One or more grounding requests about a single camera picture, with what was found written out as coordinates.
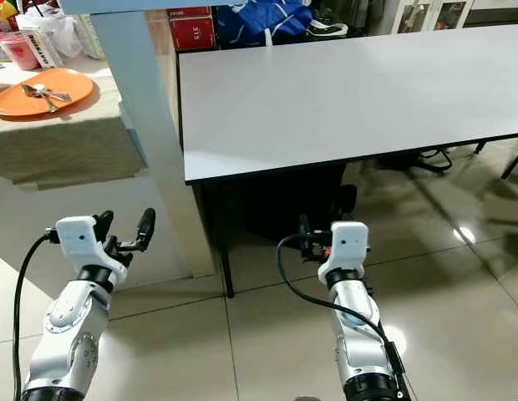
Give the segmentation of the white glass door cabinet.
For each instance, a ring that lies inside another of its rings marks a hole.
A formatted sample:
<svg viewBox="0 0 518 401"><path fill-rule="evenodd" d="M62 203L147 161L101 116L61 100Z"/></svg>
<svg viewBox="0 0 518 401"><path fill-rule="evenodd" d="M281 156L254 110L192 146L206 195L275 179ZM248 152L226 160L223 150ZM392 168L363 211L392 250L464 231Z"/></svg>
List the white glass door cabinet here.
<svg viewBox="0 0 518 401"><path fill-rule="evenodd" d="M396 34L518 23L518 0L386 0L370 33Z"/></svg>

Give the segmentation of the white printed carton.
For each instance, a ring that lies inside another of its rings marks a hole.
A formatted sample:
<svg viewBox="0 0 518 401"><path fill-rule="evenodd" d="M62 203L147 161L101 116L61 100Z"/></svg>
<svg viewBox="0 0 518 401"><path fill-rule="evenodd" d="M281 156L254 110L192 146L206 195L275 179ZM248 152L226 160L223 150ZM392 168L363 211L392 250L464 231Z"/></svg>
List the white printed carton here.
<svg viewBox="0 0 518 401"><path fill-rule="evenodd" d="M26 39L42 69L63 68L64 60L53 46L53 41L45 29L40 27L19 29L18 33Z"/></svg>

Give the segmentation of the metal spoon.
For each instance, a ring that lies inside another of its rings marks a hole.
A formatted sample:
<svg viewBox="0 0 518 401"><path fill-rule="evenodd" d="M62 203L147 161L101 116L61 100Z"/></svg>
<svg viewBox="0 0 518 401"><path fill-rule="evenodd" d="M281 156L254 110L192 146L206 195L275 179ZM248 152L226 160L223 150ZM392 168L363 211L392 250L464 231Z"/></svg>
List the metal spoon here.
<svg viewBox="0 0 518 401"><path fill-rule="evenodd" d="M72 96L68 93L52 91L44 84L35 84L33 88L38 94L47 95L50 99L60 100L60 102L72 102Z"/></svg>

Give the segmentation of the metal fork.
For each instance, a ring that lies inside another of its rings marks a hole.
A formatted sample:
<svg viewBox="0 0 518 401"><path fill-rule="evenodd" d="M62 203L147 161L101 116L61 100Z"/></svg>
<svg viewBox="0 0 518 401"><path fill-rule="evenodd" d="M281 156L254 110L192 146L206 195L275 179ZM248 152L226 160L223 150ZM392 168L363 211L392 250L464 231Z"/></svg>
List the metal fork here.
<svg viewBox="0 0 518 401"><path fill-rule="evenodd" d="M57 112L59 111L59 108L52 102L52 100L47 95L41 95L35 92L33 85L29 84L20 84L19 87L21 87L23 94L25 94L28 97L33 97L34 99L41 99L46 106L48 106L49 112Z"/></svg>

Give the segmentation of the red box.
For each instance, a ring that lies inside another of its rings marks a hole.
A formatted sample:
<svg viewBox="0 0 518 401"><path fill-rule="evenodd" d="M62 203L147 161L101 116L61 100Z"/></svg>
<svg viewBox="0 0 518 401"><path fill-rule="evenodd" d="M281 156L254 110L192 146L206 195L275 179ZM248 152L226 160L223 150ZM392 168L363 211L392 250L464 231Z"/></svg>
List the red box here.
<svg viewBox="0 0 518 401"><path fill-rule="evenodd" d="M216 22L211 7L169 8L166 12L176 50L216 48Z"/></svg>

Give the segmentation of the pale yellow carton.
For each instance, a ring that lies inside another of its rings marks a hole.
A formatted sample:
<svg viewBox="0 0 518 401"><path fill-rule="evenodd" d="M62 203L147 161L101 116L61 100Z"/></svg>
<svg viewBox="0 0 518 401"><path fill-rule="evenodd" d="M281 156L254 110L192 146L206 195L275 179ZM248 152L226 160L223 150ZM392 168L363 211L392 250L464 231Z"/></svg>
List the pale yellow carton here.
<svg viewBox="0 0 518 401"><path fill-rule="evenodd" d="M77 23L77 31L82 38L83 51L89 58L95 60L105 60L105 53L99 41L98 34L94 29L94 24L91 22L91 17L88 14L79 14L75 16Z"/></svg>

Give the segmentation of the orange plate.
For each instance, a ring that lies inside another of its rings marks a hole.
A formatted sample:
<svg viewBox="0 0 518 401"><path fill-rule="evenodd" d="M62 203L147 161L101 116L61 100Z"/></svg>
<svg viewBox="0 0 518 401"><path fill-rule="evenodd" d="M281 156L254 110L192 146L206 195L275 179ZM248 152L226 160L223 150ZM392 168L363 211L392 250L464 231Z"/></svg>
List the orange plate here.
<svg viewBox="0 0 518 401"><path fill-rule="evenodd" d="M22 85L44 85L50 92L67 94L69 101L48 97L45 102L40 95L26 95ZM31 115L48 114L62 108L79 104L95 91L95 82L88 76L76 70L55 68L44 70L19 84L0 92L0 115L6 117L31 117Z"/></svg>

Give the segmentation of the colourful snack packs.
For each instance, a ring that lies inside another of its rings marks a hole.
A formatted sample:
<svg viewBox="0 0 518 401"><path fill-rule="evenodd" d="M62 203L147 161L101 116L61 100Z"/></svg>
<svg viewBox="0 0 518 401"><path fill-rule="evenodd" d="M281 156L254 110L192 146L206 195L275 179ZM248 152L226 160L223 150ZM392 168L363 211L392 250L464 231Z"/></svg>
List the colourful snack packs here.
<svg viewBox="0 0 518 401"><path fill-rule="evenodd" d="M0 23L16 27L16 15L18 15L18 8L14 0L0 0Z"/></svg>

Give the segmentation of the white plastic bag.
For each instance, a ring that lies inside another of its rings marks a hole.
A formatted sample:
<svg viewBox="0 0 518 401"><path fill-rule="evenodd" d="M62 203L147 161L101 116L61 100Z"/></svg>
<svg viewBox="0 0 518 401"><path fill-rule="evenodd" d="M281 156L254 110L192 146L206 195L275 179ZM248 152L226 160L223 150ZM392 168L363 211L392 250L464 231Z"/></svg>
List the white plastic bag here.
<svg viewBox="0 0 518 401"><path fill-rule="evenodd" d="M75 19L49 4L34 5L35 23L49 35L57 53L65 61L72 60L83 53L83 45L77 38Z"/></svg>

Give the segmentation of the blue bag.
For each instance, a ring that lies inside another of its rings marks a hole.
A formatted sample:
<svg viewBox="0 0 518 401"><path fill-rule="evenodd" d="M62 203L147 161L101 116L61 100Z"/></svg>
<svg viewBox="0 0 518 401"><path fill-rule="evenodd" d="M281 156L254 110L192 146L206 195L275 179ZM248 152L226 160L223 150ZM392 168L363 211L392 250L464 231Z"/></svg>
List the blue bag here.
<svg viewBox="0 0 518 401"><path fill-rule="evenodd" d="M226 46L262 46L271 38L301 37L313 20L302 0L245 0L216 7L216 37Z"/></svg>

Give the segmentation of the grey blue pillar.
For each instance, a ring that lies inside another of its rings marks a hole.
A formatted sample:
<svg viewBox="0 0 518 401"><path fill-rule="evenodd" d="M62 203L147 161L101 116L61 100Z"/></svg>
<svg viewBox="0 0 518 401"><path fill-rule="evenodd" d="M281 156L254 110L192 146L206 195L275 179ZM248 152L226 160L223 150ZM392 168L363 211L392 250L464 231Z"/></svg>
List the grey blue pillar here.
<svg viewBox="0 0 518 401"><path fill-rule="evenodd" d="M59 0L68 14L88 14L155 177L184 264L196 276L227 276L228 253L206 230L205 197L184 183L178 60L167 11L229 0Z"/></svg>

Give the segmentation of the pink plastic cup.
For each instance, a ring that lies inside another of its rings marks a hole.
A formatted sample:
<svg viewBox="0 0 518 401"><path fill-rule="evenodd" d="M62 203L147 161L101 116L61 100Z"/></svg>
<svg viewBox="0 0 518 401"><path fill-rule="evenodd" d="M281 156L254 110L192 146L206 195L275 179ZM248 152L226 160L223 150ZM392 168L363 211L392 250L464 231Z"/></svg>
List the pink plastic cup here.
<svg viewBox="0 0 518 401"><path fill-rule="evenodd" d="M30 48L25 34L3 32L0 34L0 47L19 69L34 70L41 68L40 61Z"/></svg>

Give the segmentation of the black chair wheel base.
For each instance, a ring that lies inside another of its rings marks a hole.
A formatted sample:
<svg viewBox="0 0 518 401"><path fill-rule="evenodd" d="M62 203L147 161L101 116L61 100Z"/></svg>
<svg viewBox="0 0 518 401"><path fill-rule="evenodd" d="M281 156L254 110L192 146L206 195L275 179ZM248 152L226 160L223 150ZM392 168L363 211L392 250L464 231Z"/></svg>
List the black chair wheel base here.
<svg viewBox="0 0 518 401"><path fill-rule="evenodd" d="M423 152L393 155L378 158L378 167L383 170L407 171L412 168L419 168L434 173L443 173L453 168L453 161L449 151L453 148L438 148L434 150L423 150Z"/></svg>

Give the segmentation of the black table leg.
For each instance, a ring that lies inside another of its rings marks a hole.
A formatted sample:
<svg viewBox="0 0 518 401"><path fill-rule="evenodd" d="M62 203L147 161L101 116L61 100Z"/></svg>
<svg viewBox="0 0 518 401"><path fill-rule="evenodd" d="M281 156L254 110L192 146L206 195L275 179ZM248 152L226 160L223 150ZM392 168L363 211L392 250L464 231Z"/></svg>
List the black table leg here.
<svg viewBox="0 0 518 401"><path fill-rule="evenodd" d="M235 283L232 278L232 268L230 263L230 244L228 243L228 229L226 226L226 207L224 195L222 194L221 185L212 185L212 194L214 195L214 204L217 206L218 213L218 256L220 256L222 282L225 284L226 297L233 298L236 295Z"/></svg>

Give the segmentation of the beige tablecloth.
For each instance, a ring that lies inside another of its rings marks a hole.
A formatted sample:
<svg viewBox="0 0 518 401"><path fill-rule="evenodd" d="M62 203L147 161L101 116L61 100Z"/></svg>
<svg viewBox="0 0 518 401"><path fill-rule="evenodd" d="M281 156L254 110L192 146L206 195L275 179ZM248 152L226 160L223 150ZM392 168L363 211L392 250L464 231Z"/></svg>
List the beige tablecloth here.
<svg viewBox="0 0 518 401"><path fill-rule="evenodd" d="M67 65L90 77L94 92L48 117L0 117L0 177L23 190L57 190L143 175L109 65L85 57Z"/></svg>

